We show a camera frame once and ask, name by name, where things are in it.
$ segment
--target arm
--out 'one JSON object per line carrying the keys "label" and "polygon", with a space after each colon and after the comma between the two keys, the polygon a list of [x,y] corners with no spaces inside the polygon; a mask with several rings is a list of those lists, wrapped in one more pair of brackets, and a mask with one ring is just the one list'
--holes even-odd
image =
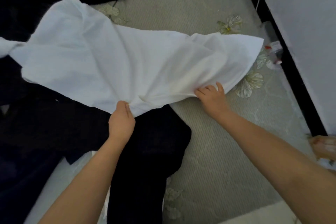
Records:
{"label": "arm", "polygon": [[336,177],[294,147],[230,110],[222,85],[195,91],[205,111],[279,192],[302,223],[336,222]]}
{"label": "arm", "polygon": [[108,123],[110,136],[107,141],[56,199],[39,224],[97,224],[119,156],[135,126],[126,102],[117,103]]}

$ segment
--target white wall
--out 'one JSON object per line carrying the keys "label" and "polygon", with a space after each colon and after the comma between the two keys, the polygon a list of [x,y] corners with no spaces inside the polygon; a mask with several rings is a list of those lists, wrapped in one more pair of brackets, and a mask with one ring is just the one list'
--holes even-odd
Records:
{"label": "white wall", "polygon": [[336,0],[265,0],[328,132],[336,135]]}

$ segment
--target hand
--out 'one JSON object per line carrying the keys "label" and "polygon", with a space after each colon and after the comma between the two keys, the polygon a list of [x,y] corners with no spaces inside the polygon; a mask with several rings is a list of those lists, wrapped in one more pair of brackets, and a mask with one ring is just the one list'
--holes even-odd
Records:
{"label": "hand", "polygon": [[135,119],[125,101],[117,103],[116,110],[112,113],[108,121],[110,139],[120,141],[126,145],[131,137],[135,126]]}
{"label": "hand", "polygon": [[229,113],[230,107],[226,101],[225,92],[223,86],[216,82],[218,91],[212,85],[208,85],[205,88],[199,88],[195,90],[195,95],[203,103],[205,112],[215,120],[218,120],[220,116]]}

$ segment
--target forearm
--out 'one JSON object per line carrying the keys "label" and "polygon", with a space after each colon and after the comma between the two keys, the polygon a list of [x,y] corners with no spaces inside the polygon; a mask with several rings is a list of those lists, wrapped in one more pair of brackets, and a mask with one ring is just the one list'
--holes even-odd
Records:
{"label": "forearm", "polygon": [[218,119],[303,223],[335,221],[336,178],[263,128],[231,112]]}
{"label": "forearm", "polygon": [[123,148],[117,140],[108,139],[39,223],[96,224]]}

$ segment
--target person's left hand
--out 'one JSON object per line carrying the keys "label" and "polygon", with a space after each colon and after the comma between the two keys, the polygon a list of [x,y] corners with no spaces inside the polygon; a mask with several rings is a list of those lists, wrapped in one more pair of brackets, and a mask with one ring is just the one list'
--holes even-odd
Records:
{"label": "person's left hand", "polygon": [[117,103],[116,110],[108,121],[109,138],[126,145],[131,137],[135,126],[135,119],[125,101]]}

